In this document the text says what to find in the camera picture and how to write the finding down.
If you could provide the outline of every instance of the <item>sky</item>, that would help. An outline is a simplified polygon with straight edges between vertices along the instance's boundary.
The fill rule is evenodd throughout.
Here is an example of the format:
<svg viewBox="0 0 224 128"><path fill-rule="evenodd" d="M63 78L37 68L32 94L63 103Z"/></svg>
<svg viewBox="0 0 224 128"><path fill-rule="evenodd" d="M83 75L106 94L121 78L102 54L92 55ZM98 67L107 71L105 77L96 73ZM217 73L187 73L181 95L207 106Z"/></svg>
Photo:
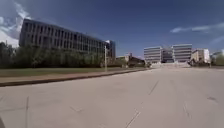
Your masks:
<svg viewBox="0 0 224 128"><path fill-rule="evenodd" d="M18 47L24 18L116 42L117 56L173 44L224 48L223 0L0 0L0 41Z"/></svg>

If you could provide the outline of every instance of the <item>road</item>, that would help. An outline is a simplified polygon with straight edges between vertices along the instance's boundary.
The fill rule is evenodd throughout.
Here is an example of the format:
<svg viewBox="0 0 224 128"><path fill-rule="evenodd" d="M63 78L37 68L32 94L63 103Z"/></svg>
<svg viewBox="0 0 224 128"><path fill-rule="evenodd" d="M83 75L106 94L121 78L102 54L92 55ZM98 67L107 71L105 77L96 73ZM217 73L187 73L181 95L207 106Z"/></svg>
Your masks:
<svg viewBox="0 0 224 128"><path fill-rule="evenodd" d="M224 70L153 69L0 88L6 128L223 128Z"/></svg>

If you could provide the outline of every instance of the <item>lawn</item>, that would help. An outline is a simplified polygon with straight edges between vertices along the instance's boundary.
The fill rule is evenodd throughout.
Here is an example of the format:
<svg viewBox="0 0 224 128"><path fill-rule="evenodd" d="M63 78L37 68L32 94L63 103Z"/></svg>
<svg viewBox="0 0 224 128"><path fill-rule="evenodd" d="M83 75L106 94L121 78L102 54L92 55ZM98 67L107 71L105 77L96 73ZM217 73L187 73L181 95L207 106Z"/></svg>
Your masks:
<svg viewBox="0 0 224 128"><path fill-rule="evenodd" d="M108 68L108 71L127 70L124 68ZM73 74L103 72L104 68L38 68L38 69L0 69L0 77L40 76L49 74Z"/></svg>

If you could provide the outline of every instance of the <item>building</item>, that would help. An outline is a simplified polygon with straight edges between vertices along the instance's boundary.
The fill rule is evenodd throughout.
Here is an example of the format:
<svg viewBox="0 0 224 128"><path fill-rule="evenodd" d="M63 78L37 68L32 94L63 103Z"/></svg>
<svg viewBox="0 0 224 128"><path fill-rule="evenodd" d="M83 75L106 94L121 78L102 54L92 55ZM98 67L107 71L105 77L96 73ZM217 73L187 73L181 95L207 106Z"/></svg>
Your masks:
<svg viewBox="0 0 224 128"><path fill-rule="evenodd" d="M210 63L210 55L208 49L197 49L192 52L191 59L195 62Z"/></svg>
<svg viewBox="0 0 224 128"><path fill-rule="evenodd" d="M144 48L146 63L172 63L187 62L191 59L191 44L173 45L162 48L161 46Z"/></svg>
<svg viewBox="0 0 224 128"><path fill-rule="evenodd" d="M171 48L163 48L162 63L173 63L173 52Z"/></svg>
<svg viewBox="0 0 224 128"><path fill-rule="evenodd" d="M115 58L116 58L116 45L115 45L115 42L111 41L111 40L107 40L106 42L107 42L107 48L109 50L108 56L110 56L111 59L113 59L112 61L114 61Z"/></svg>
<svg viewBox="0 0 224 128"><path fill-rule="evenodd" d="M192 44L173 45L174 62L187 62L191 59Z"/></svg>
<svg viewBox="0 0 224 128"><path fill-rule="evenodd" d="M159 63L162 61L162 47L144 48L144 57L146 63Z"/></svg>
<svg viewBox="0 0 224 128"><path fill-rule="evenodd" d="M115 42L73 32L68 29L34 20L24 19L19 46L33 46L49 49L74 50L83 54L104 56L105 46L109 49L108 57L115 60Z"/></svg>
<svg viewBox="0 0 224 128"><path fill-rule="evenodd" d="M141 58L132 56L132 53L128 53L125 56L119 56L116 60L122 60L125 62L123 67L136 67L136 66L145 66L145 61Z"/></svg>

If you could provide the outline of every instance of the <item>lamp post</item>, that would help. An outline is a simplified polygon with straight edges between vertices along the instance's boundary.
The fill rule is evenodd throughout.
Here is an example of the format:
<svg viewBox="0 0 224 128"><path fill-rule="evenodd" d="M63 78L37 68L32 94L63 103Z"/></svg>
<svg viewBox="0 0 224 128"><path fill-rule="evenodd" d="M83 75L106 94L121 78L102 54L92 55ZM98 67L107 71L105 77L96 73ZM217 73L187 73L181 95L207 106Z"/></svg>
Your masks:
<svg viewBox="0 0 224 128"><path fill-rule="evenodd" d="M105 45L105 72L107 72L107 46Z"/></svg>

